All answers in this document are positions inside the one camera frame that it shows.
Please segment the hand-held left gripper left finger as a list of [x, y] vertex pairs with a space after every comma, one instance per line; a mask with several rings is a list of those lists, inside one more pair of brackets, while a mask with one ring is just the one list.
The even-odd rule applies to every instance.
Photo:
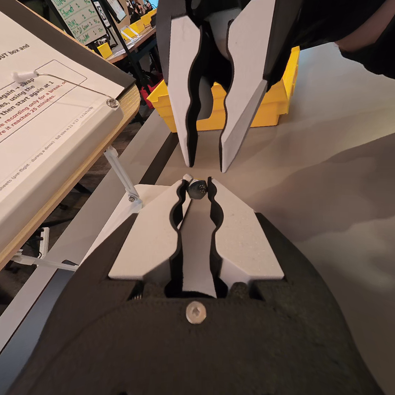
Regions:
[[180, 254], [186, 189], [186, 180], [178, 180], [140, 210], [109, 271], [110, 279], [164, 286], [171, 281], [171, 265]]

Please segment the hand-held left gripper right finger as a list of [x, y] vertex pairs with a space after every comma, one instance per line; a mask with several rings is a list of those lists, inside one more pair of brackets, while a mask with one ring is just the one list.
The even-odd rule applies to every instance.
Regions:
[[210, 271], [215, 283], [232, 286], [256, 280], [281, 280], [284, 272], [257, 213], [218, 180], [209, 177]]

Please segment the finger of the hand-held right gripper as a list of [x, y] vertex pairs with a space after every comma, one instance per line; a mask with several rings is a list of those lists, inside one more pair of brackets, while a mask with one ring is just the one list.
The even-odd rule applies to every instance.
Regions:
[[234, 75], [225, 97], [226, 122], [220, 136], [223, 173], [237, 156], [267, 91], [264, 68], [274, 7], [274, 0], [250, 1], [228, 30], [227, 51]]
[[197, 149], [197, 116], [201, 103], [202, 31], [185, 15], [172, 19], [170, 37], [170, 102], [181, 151], [193, 167]]

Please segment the silver hex bolt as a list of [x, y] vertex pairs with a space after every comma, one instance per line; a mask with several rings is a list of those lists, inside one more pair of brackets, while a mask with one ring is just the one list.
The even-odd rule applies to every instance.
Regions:
[[206, 180], [200, 180], [194, 178], [190, 174], [185, 174], [183, 180], [186, 181], [187, 193], [192, 200], [201, 200], [208, 191], [208, 186]]

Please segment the person's right forearm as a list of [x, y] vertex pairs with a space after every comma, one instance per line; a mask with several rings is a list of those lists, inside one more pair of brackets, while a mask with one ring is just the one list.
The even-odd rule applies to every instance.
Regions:
[[376, 42], [356, 51], [340, 49], [344, 58], [360, 63], [376, 75], [395, 78], [395, 30], [388, 27]]

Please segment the person's right hand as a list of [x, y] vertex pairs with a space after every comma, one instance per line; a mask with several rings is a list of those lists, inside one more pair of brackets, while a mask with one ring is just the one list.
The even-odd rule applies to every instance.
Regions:
[[336, 42], [359, 28], [384, 3], [384, 0], [303, 1], [292, 46], [303, 50]]

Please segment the long wooden workbench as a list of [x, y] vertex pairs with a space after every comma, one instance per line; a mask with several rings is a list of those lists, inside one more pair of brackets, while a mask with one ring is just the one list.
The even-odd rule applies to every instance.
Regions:
[[111, 64], [115, 64], [123, 59], [127, 59], [139, 83], [141, 85], [148, 85], [148, 79], [145, 74], [143, 74], [139, 62], [145, 53], [156, 46], [156, 28], [146, 28], [140, 35], [136, 35], [136, 37], [130, 37], [123, 31], [120, 31], [120, 33], [126, 40], [121, 38], [121, 43], [117, 44], [115, 48], [111, 50], [110, 55], [104, 58], [104, 60]]

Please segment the row of yellow bins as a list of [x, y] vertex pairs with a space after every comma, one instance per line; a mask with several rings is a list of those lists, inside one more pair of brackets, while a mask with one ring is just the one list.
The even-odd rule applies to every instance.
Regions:
[[147, 14], [143, 15], [139, 20], [132, 23], [129, 28], [136, 35], [140, 35], [145, 32], [146, 29], [151, 28], [151, 20], [154, 15], [156, 15], [157, 9], [149, 11]]

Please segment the small dark-framed whiteboard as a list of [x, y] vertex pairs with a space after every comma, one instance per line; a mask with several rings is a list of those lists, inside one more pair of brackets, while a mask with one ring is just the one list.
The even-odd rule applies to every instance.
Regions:
[[126, 18], [125, 10], [119, 0], [105, 0], [104, 2], [117, 23], [121, 23]]

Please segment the large yellow plastic bin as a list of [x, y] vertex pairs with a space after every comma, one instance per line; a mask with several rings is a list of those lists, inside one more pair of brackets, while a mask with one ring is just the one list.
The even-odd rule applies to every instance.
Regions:
[[[299, 55], [300, 48], [293, 47], [282, 79], [265, 94], [251, 127], [276, 126], [279, 117], [288, 113], [297, 81]], [[220, 130], [224, 127], [225, 90], [218, 83], [214, 83], [211, 91], [214, 99], [212, 113], [209, 118], [197, 121], [197, 131]], [[155, 86], [146, 100], [151, 104], [151, 107], [158, 111], [170, 131], [176, 133], [176, 125], [164, 80]]]

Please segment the whiteboard with green writing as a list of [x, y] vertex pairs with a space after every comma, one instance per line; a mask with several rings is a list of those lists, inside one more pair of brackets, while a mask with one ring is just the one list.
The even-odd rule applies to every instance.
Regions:
[[106, 37], [101, 17], [90, 0], [49, 0], [48, 5], [60, 19], [67, 33], [88, 46]]

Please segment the black-topped wooden board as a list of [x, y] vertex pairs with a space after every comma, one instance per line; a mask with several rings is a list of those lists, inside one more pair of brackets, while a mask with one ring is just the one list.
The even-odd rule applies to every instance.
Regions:
[[1, 1], [1, 269], [139, 109], [133, 77]]

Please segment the white sheet holder ledge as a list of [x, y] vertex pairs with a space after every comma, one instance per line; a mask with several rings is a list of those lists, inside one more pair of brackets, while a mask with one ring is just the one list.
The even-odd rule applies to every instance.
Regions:
[[51, 200], [123, 118], [119, 104], [94, 102], [68, 125], [23, 127], [1, 143], [1, 238], [13, 238]]

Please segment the printed instruction sheet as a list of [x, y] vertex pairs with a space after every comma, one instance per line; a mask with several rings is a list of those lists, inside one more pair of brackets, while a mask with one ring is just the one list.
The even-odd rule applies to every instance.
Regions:
[[30, 15], [18, 2], [1, 5], [1, 143], [9, 139], [19, 143], [15, 135], [23, 127], [55, 127], [68, 125], [94, 102], [106, 97], [51, 77], [28, 79], [18, 83], [12, 72], [49, 73], [106, 93], [115, 99], [124, 90], [99, 71], [110, 67], [97, 55], [58, 32], [40, 18]]

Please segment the white metal stand bracket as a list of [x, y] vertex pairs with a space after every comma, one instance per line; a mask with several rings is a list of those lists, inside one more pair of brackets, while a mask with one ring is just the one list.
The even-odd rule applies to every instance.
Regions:
[[120, 163], [116, 149], [109, 146], [105, 151], [105, 157], [125, 187], [125, 194], [99, 233], [96, 239], [99, 243], [105, 240], [131, 214], [138, 213], [144, 206], [169, 188], [168, 186], [145, 184], [134, 186], [126, 170]]

